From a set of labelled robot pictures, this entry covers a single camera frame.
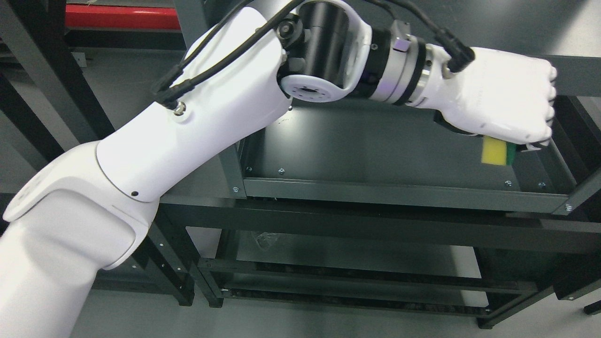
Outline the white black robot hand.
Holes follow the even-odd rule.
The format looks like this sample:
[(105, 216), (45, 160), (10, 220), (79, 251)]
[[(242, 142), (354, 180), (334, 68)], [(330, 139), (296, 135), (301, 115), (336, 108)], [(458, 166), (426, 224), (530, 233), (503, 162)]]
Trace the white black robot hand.
[(416, 108), (434, 109), (451, 126), (533, 151), (552, 138), (558, 71), (544, 59), (475, 47), (464, 70), (445, 70), (450, 57), (433, 45), (433, 64)]

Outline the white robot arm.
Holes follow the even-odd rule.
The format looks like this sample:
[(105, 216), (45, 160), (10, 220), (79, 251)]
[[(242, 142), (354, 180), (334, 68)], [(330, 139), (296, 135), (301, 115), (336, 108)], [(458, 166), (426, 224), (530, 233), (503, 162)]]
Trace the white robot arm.
[(302, 43), (331, 47), (335, 80), (294, 75), (311, 102), (345, 98), (373, 51), (373, 28), (342, 0), (292, 0), (266, 19), (241, 2), (159, 83), (153, 103), (99, 141), (41, 169), (9, 202), (1, 235), (1, 336), (68, 338), (101, 269), (140, 246), (165, 192), (281, 117), (294, 97), (277, 74), (285, 19), (307, 14)]

